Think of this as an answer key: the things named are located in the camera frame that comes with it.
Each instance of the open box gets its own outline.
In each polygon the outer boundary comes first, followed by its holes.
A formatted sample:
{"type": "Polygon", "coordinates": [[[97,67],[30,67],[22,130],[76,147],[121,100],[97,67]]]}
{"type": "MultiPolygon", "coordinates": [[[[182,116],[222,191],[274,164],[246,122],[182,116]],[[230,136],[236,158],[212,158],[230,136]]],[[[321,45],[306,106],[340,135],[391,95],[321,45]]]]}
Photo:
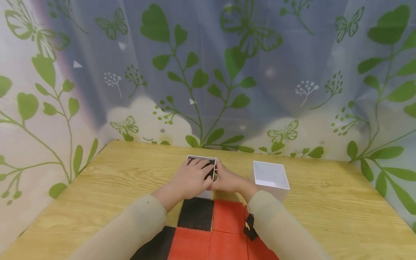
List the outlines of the open box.
{"type": "Polygon", "coordinates": [[[290,190],[285,168],[282,164],[253,161],[250,180],[261,190],[272,194],[283,202],[290,190]]]}
{"type": "MultiPolygon", "coordinates": [[[[211,176],[211,179],[214,180],[214,171],[215,168],[217,166],[217,161],[215,160],[215,158],[213,157],[204,157],[204,156],[197,156],[197,155],[188,155],[187,159],[203,159],[203,160],[209,160],[210,164],[214,165],[214,168],[207,174],[207,176],[205,176],[205,179],[208,178],[208,176],[211,176]]],[[[212,198],[212,192],[211,191],[204,191],[201,194],[199,194],[197,197],[199,198],[207,198],[207,199],[211,199],[212,198]]]]}

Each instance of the hand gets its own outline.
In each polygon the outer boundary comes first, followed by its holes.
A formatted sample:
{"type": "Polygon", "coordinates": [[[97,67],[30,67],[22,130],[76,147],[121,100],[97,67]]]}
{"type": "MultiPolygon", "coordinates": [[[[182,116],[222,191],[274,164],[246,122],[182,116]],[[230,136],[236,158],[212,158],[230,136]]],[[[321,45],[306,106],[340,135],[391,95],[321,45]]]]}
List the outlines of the hand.
{"type": "Polygon", "coordinates": [[[248,203],[251,197],[259,191],[257,186],[248,179],[228,170],[219,158],[215,160],[217,162],[217,179],[209,190],[238,192],[248,203]]]}
{"type": "Polygon", "coordinates": [[[180,193],[182,199],[191,199],[208,189],[212,184],[212,178],[205,176],[214,168],[208,160],[186,159],[180,166],[175,176],[168,185],[180,193]]]}

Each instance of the white triangle print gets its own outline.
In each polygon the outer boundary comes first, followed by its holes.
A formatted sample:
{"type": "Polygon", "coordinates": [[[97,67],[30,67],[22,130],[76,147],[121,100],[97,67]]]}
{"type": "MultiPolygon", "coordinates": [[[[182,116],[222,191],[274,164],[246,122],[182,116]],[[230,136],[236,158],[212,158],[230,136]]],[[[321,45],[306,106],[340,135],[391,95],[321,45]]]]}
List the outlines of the white triangle print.
{"type": "Polygon", "coordinates": [[[126,48],[126,45],[122,42],[119,42],[119,46],[121,50],[124,50],[126,48]]]}
{"type": "Polygon", "coordinates": [[[82,65],[74,61],[74,68],[82,68],[82,65]]]}

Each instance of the beige sleeve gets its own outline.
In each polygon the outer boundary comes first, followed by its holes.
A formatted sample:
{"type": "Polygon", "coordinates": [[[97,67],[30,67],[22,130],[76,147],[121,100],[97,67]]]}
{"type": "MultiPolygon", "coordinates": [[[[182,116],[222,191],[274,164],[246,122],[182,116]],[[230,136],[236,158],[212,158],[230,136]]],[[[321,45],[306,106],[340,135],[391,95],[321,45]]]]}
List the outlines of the beige sleeve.
{"type": "Polygon", "coordinates": [[[153,196],[146,195],[133,202],[68,259],[129,260],[142,245],[162,231],[165,222],[165,208],[153,196]]]}
{"type": "Polygon", "coordinates": [[[273,195],[257,192],[248,203],[254,229],[280,260],[330,259],[320,244],[273,195]]]}

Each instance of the black object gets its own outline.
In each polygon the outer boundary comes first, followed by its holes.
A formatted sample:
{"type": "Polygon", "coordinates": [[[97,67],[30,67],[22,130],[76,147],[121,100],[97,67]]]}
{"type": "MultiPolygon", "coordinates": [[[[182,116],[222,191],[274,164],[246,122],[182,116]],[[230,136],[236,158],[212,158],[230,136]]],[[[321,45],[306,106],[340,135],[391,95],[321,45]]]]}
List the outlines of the black object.
{"type": "Polygon", "coordinates": [[[251,241],[255,240],[258,237],[257,232],[253,226],[254,226],[254,215],[250,213],[247,219],[245,220],[244,234],[251,241]]]}
{"type": "Polygon", "coordinates": [[[211,231],[214,201],[206,198],[184,200],[178,227],[211,231]]]}
{"type": "Polygon", "coordinates": [[[152,240],[139,248],[130,260],[168,259],[175,230],[175,228],[165,226],[152,240]]]}
{"type": "MultiPolygon", "coordinates": [[[[194,157],[189,156],[189,159],[191,159],[191,161],[192,161],[193,159],[201,159],[201,158],[194,158],[194,157]]],[[[209,160],[209,164],[213,164],[213,165],[215,165],[215,160],[209,160]]],[[[208,178],[208,176],[211,176],[211,179],[212,179],[212,180],[214,180],[214,170],[215,170],[215,169],[212,169],[212,170],[211,170],[211,171],[207,174],[207,176],[205,176],[204,180],[206,180],[206,179],[208,178]]]]}

